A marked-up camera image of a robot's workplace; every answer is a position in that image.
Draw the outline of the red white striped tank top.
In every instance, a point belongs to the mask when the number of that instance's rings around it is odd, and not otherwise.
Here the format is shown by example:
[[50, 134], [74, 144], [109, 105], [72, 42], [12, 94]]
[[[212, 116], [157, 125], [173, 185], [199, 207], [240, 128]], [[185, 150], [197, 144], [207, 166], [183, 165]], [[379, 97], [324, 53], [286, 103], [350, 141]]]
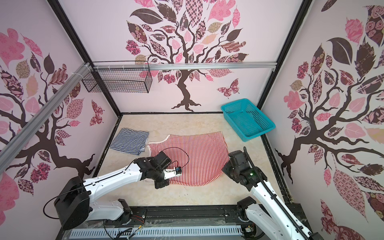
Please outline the red white striped tank top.
[[182, 175], [170, 179], [171, 185], [200, 187], [222, 174], [229, 161], [228, 146], [222, 132], [201, 135], [168, 135], [161, 142], [151, 142], [148, 149], [152, 157], [163, 151], [172, 163], [167, 167], [181, 167]]

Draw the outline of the blue white striped tank top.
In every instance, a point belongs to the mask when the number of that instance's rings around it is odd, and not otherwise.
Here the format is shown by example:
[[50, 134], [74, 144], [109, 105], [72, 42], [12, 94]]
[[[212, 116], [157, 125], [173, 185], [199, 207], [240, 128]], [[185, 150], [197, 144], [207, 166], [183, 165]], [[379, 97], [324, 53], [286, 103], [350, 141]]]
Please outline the blue white striped tank top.
[[122, 128], [110, 144], [110, 149], [139, 156], [145, 151], [149, 137], [147, 131], [137, 131], [129, 128]]

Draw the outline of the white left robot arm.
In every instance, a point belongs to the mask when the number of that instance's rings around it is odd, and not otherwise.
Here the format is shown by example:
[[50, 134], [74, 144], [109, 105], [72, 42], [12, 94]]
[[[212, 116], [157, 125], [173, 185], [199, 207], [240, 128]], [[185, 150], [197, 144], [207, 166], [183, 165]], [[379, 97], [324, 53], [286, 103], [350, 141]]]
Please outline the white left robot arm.
[[54, 201], [62, 229], [71, 230], [87, 221], [119, 219], [128, 212], [126, 202], [102, 203], [99, 198], [145, 179], [154, 180], [156, 189], [166, 187], [170, 183], [166, 168], [171, 162], [164, 152], [160, 152], [155, 157], [135, 159], [128, 166], [99, 177], [70, 179]]

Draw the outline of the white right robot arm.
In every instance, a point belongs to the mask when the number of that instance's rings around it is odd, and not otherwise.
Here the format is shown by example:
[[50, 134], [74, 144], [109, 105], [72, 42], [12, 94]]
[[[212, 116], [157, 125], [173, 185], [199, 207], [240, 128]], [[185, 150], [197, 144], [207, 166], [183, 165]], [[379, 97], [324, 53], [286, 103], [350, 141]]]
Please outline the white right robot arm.
[[237, 203], [240, 220], [254, 223], [271, 240], [323, 239], [306, 227], [279, 198], [267, 176], [254, 165], [246, 148], [229, 153], [229, 161], [222, 171], [251, 194]]

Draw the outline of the teal plastic basket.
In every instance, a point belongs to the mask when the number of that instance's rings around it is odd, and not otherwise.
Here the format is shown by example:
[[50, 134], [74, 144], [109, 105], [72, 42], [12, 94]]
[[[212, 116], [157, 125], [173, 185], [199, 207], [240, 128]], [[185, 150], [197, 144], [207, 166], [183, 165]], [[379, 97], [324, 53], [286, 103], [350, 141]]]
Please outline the teal plastic basket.
[[241, 99], [221, 106], [225, 120], [243, 142], [248, 142], [276, 128], [250, 100]]

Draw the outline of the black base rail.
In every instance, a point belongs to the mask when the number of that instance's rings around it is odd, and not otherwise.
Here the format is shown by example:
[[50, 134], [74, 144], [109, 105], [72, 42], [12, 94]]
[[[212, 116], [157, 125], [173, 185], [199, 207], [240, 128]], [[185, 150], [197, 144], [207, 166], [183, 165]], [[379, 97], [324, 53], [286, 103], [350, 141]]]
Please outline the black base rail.
[[241, 213], [237, 205], [210, 205], [210, 206], [131, 206], [132, 216], [129, 221], [105, 220], [101, 223], [106, 226], [133, 226], [142, 223], [155, 222], [171, 223], [178, 220], [223, 220], [224, 223], [242, 224], [245, 213]]

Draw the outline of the aluminium rail back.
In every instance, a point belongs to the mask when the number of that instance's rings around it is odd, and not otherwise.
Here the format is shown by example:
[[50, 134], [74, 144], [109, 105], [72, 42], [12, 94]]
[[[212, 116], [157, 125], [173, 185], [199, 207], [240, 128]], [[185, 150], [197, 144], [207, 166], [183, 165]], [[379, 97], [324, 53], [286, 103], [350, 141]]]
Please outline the aluminium rail back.
[[99, 65], [93, 63], [94, 70], [128, 70], [139, 69], [149, 71], [168, 71], [168, 70], [209, 70], [209, 69], [275, 69], [276, 62], [238, 62], [238, 63], [197, 63], [197, 64], [148, 64], [145, 62], [142, 65], [120, 64], [115, 62], [100, 62]]

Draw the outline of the aluminium rail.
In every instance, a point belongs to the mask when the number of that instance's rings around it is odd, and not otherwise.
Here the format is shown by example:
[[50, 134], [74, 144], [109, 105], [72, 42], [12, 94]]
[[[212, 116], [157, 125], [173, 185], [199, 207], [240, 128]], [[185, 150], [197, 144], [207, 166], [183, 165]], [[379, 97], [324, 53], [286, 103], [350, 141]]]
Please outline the aluminium rail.
[[238, 63], [197, 63], [197, 64], [148, 64], [145, 62], [142, 65], [120, 64], [115, 62], [100, 62], [99, 65], [93, 63], [94, 70], [128, 70], [139, 69], [149, 71], [168, 71], [168, 70], [209, 70], [209, 69], [275, 69], [276, 62], [238, 62]]
[[1, 151], [1, 173], [11, 164], [27, 142], [38, 132], [44, 122], [51, 116], [54, 110], [60, 105], [71, 90], [90, 73], [92, 67], [89, 63], [83, 63], [69, 77], [65, 84], [58, 90], [49, 101], [40, 108], [30, 121], [27, 122], [20, 133], [2, 149]]

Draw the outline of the aluminium rail left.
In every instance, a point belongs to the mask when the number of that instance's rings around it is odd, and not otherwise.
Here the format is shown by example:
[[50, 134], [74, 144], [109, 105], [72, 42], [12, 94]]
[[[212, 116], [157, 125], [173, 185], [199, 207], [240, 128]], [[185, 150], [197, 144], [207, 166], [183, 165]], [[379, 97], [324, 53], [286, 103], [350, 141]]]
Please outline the aluminium rail left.
[[83, 63], [69, 77], [65, 84], [58, 90], [49, 101], [40, 108], [30, 121], [27, 122], [20, 133], [2, 149], [1, 151], [1, 173], [11, 164], [27, 142], [38, 132], [44, 122], [51, 116], [54, 110], [60, 105], [71, 90], [90, 73], [92, 67], [89, 63]]

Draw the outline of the black corner frame post right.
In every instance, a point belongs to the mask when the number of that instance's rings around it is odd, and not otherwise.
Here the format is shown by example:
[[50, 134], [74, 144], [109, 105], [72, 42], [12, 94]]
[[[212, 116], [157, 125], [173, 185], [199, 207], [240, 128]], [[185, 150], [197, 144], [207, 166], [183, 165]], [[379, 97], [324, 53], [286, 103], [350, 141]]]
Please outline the black corner frame post right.
[[283, 64], [284, 64], [284, 62], [285, 62], [285, 60], [289, 54], [289, 51], [291, 50], [291, 47], [294, 43], [294, 40], [296, 39], [296, 37], [298, 35], [299, 30], [301, 29], [301, 27], [303, 25], [304, 20], [310, 11], [312, 3], [313, 3], [312, 0], [304, 0], [304, 1], [302, 1], [301, 5], [299, 7], [299, 10], [296, 14], [296, 17], [293, 21], [291, 28], [290, 28], [288, 36], [286, 37], [286, 40], [283, 44], [283, 47], [282, 47], [282, 49], [278, 55], [277, 65], [276, 65], [275, 69], [272, 71], [272, 73], [270, 74], [270, 77], [268, 78], [267, 83], [263, 89], [262, 95], [259, 99], [257, 107], [260, 110], [263, 108], [263, 106], [265, 105], [265, 103], [267, 101], [268, 95], [272, 90], [272, 87], [275, 83], [275, 80], [277, 79], [278, 74], [283, 67]]

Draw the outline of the black corner frame post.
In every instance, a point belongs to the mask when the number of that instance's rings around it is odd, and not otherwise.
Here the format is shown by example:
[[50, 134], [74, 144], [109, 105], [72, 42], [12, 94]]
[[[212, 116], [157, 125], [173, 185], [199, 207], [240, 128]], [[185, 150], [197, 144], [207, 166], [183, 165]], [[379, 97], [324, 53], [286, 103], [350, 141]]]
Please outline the black corner frame post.
[[267, 83], [263, 89], [262, 95], [259, 99], [257, 107], [260, 110], [263, 108], [263, 106], [265, 105], [265, 103], [267, 101], [268, 95], [272, 90], [272, 87], [275, 83], [275, 80], [277, 79], [278, 74], [283, 67], [283, 64], [284, 64], [284, 62], [285, 62], [285, 60], [289, 54], [289, 51], [291, 50], [291, 47], [294, 43], [294, 40], [296, 39], [296, 37], [298, 35], [299, 30], [301, 29], [301, 27], [303, 25], [304, 20], [310, 11], [312, 3], [313, 3], [312, 0], [304, 0], [304, 1], [302, 1], [301, 5], [299, 7], [299, 10], [296, 14], [296, 17], [293, 21], [291, 28], [290, 28], [288, 36], [286, 37], [286, 40], [283, 44], [283, 47], [282, 47], [282, 49], [278, 55], [277, 65], [276, 65], [275, 69], [272, 71], [272, 73], [270, 74], [270, 77], [268, 78]]
[[[50, 5], [51, 9], [55, 13], [56, 17], [60, 21], [62, 27], [66, 31], [68, 37], [72, 41], [73, 45], [75, 46], [77, 52], [79, 53], [80, 57], [85, 63], [90, 64], [90, 66], [93, 68], [95, 65], [93, 64], [93, 60], [91, 59], [90, 55], [88, 54], [86, 48], [84, 47], [82, 41], [80, 40], [78, 34], [76, 33], [76, 30], [74, 29], [73, 25], [71, 24], [69, 18], [67, 17], [64, 9], [62, 8], [60, 2], [58, 0], [47, 0], [48, 4]], [[103, 82], [100, 74], [98, 72], [92, 72], [94, 79], [97, 82], [97, 85], [102, 90], [102, 93], [106, 97], [108, 103], [110, 104], [112, 110], [116, 114], [118, 118], [120, 118], [123, 114], [119, 110], [116, 102], [114, 101], [112, 95], [107, 90], [107, 86]]]

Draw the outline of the black corner frame post left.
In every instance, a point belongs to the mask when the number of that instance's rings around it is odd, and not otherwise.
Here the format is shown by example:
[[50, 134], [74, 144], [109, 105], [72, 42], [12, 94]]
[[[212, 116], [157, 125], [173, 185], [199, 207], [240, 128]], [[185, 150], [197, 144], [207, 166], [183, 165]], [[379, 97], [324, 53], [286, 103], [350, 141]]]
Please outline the black corner frame post left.
[[[76, 30], [74, 29], [73, 25], [71, 24], [69, 18], [67, 17], [64, 9], [62, 8], [60, 2], [58, 0], [47, 0], [48, 4], [50, 5], [51, 9], [55, 13], [56, 17], [60, 21], [62, 27], [66, 31], [68, 37], [72, 41], [73, 45], [75, 46], [77, 52], [79, 53], [80, 57], [85, 63], [90, 64], [90, 66], [93, 68], [95, 65], [93, 64], [93, 60], [91, 59], [90, 55], [88, 54], [86, 48], [84, 47], [82, 41], [80, 40], [78, 34], [76, 33]], [[100, 74], [98, 72], [92, 72], [94, 79], [97, 82], [97, 85], [102, 90], [102, 93], [106, 97], [108, 103], [110, 104], [112, 110], [116, 114], [118, 118], [120, 118], [123, 114], [119, 110], [116, 102], [114, 101], [112, 95], [107, 90], [107, 86], [103, 82]]]

